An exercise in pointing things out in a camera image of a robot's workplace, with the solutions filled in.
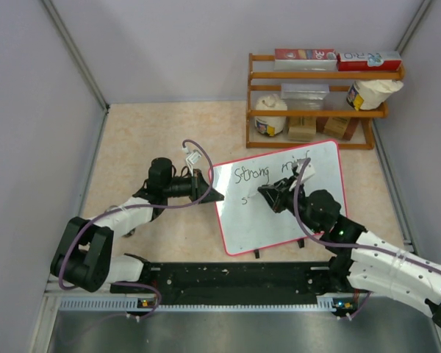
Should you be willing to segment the clear plastic container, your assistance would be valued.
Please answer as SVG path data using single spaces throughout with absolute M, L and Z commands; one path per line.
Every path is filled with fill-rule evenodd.
M 322 110 L 330 90 L 327 84 L 281 84 L 281 99 L 289 110 Z

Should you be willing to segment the brown cardboard box right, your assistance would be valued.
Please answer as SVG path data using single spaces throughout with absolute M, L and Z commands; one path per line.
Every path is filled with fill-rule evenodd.
M 323 128 L 325 135 L 350 141 L 359 125 L 358 118 L 331 117 Z

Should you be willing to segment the wooden shelf rack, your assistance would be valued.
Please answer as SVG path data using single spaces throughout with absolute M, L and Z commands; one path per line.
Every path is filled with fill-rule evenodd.
M 386 118 L 386 102 L 372 110 L 353 106 L 348 92 L 354 83 L 401 81 L 395 71 L 338 71 L 336 63 L 320 70 L 267 70 L 273 55 L 250 54 L 246 101 L 245 144 L 248 148 L 286 149 L 335 138 L 341 149 L 373 149 L 372 122 Z

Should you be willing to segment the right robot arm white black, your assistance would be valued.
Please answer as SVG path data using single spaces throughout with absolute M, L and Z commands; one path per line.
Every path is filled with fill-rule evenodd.
M 304 192 L 295 178 L 262 185 L 259 194 L 275 213 L 291 212 L 307 236 L 334 253 L 328 280 L 376 293 L 415 308 L 441 329 L 441 265 L 381 239 L 341 214 L 327 190 Z

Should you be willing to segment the whiteboard with pink frame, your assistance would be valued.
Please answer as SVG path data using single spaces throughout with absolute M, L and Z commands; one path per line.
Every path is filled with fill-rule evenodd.
M 236 256 L 305 236 L 294 216 L 296 174 L 308 160 L 301 182 L 305 195 L 328 191 L 347 215 L 340 152 L 332 140 L 220 163 L 209 178 L 223 195 L 216 202 L 227 254 Z

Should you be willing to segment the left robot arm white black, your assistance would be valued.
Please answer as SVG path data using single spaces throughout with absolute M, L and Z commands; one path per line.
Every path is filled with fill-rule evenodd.
M 144 261 L 131 254 L 113 256 L 113 243 L 169 210 L 169 199 L 183 197 L 191 204 L 224 199 L 207 183 L 201 170 L 194 168 L 178 176 L 170 159 L 152 160 L 142 188 L 122 205 L 94 218 L 74 217 L 67 223 L 51 261 L 51 274 L 64 290 L 95 292 L 103 284 L 114 282 L 127 282 L 139 292 L 147 290 L 152 275 L 143 268 Z

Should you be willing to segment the white flour bag upper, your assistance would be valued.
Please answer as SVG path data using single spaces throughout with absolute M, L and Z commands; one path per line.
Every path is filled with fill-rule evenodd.
M 348 89 L 346 102 L 355 110 L 374 110 L 404 87 L 400 80 L 356 80 Z

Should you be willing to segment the brown cardboard box left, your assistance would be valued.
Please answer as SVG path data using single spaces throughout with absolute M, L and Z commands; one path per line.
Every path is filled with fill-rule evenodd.
M 310 142 L 316 135 L 316 118 L 312 116 L 289 117 L 287 138 L 289 140 Z

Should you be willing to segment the aluminium frame post left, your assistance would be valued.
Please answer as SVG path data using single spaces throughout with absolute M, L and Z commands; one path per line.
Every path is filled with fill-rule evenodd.
M 88 90 L 92 94 L 93 98 L 97 101 L 99 107 L 106 113 L 109 109 L 109 104 L 104 98 L 101 89 L 96 83 L 96 80 L 91 73 L 87 63 L 85 62 L 82 53 L 79 50 L 75 40 L 73 39 L 71 33 L 69 32 L 65 22 L 60 15 L 57 7 L 52 0 L 39 0 L 40 5 L 43 7 L 50 22 L 56 29 L 69 57 L 76 66 L 80 76 L 82 77 L 84 83 L 86 84 Z

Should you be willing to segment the aluminium frame post right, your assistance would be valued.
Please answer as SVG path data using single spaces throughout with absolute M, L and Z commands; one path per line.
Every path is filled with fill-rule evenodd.
M 420 1 L 415 14 L 412 16 L 411 21 L 407 25 L 401 39 L 398 41 L 395 50 L 399 54 L 403 54 L 406 50 L 406 47 L 412 41 L 412 38 L 416 35 L 416 32 L 420 28 L 420 25 L 424 21 L 425 17 L 428 15 L 431 6 L 433 5 L 434 0 L 422 0 Z

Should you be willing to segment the red foil box left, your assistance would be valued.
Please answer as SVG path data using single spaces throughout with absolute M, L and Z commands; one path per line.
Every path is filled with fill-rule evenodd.
M 334 49 L 275 49 L 275 71 L 335 71 Z

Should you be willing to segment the aluminium frame post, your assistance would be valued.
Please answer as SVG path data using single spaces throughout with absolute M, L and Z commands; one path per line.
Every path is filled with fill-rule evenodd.
M 412 16 L 411 21 L 407 25 L 401 39 L 398 41 L 395 50 L 399 54 L 403 54 L 406 50 L 406 47 L 412 41 L 412 38 L 416 35 L 416 32 L 420 28 L 420 25 L 424 21 L 425 17 L 428 15 L 431 6 L 433 5 L 434 0 L 422 0 L 420 1 L 415 14 Z
M 109 104 L 104 98 L 101 89 L 96 83 L 96 80 L 91 73 L 87 63 L 85 62 L 82 53 L 79 50 L 75 40 L 73 39 L 71 33 L 69 32 L 65 22 L 60 15 L 57 7 L 52 0 L 39 0 L 40 5 L 43 7 L 50 22 L 56 29 L 69 57 L 76 66 L 80 76 L 82 77 L 84 83 L 86 84 L 88 90 L 92 94 L 93 98 L 97 101 L 99 107 L 106 113 L 109 109 Z

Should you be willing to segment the brown cardboard box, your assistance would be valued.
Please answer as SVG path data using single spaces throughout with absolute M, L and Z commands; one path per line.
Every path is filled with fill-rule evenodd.
M 289 140 L 310 142 L 316 135 L 316 118 L 312 116 L 289 117 L 287 138 Z
M 323 128 L 325 135 L 350 141 L 359 125 L 358 118 L 331 117 Z

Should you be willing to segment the black whiteboard clip right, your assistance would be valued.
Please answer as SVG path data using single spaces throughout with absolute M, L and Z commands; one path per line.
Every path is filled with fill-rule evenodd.
M 302 249 L 302 248 L 305 247 L 305 242 L 304 242 L 303 239 L 299 239 L 299 240 L 297 241 L 297 243 L 298 243 L 298 247 L 299 247 L 300 249 Z

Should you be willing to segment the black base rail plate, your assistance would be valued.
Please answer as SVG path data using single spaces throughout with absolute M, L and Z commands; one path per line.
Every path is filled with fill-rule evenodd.
M 314 304 L 319 295 L 354 292 L 326 262 L 149 263 L 138 282 L 171 306 Z

